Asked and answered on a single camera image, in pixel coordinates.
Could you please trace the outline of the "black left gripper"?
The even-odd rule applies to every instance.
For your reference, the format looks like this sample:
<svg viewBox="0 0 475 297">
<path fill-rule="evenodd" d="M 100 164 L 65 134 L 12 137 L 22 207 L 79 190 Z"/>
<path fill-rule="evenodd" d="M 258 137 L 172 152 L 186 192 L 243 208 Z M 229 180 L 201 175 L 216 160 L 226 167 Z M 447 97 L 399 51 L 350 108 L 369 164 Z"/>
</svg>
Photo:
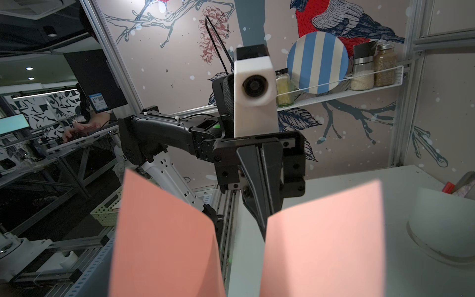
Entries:
<svg viewBox="0 0 475 297">
<path fill-rule="evenodd" d="M 242 188 L 247 180 L 243 203 L 263 238 L 268 216 L 282 209 L 281 199 L 305 193 L 304 137 L 298 131 L 217 140 L 212 160 L 222 193 Z"/>
</svg>

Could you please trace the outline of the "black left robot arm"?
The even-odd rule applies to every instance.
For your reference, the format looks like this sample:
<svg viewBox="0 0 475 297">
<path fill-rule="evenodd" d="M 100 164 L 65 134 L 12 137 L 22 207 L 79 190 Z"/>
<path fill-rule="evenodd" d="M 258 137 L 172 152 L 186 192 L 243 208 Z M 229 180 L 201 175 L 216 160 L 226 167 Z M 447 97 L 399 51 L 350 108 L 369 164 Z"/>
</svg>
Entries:
<svg viewBox="0 0 475 297">
<path fill-rule="evenodd" d="M 305 193 L 304 137 L 298 131 L 235 137 L 233 85 L 231 74 L 213 83 L 219 116 L 175 118 L 152 106 L 139 115 L 120 119 L 122 151 L 164 190 L 208 216 L 220 231 L 223 218 L 211 205 L 199 202 L 180 179 L 163 181 L 173 167 L 166 159 L 169 147 L 214 164 L 220 191 L 242 190 L 246 209 L 265 234 L 268 218 L 282 209 L 284 199 Z"/>
</svg>

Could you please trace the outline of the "person's hand at desk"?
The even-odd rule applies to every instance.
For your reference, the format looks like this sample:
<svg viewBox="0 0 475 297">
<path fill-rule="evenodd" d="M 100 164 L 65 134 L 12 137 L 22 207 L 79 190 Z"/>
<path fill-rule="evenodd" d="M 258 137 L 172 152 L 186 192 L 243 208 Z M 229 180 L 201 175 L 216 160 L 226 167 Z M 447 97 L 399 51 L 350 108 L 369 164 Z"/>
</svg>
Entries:
<svg viewBox="0 0 475 297">
<path fill-rule="evenodd" d="M 92 113 L 90 120 L 86 123 L 74 123 L 73 127 L 65 130 L 63 134 L 63 142 L 70 142 L 74 137 L 80 134 L 87 134 L 92 131 L 96 131 L 104 125 L 108 124 L 111 119 L 111 113 L 101 112 Z"/>
</svg>

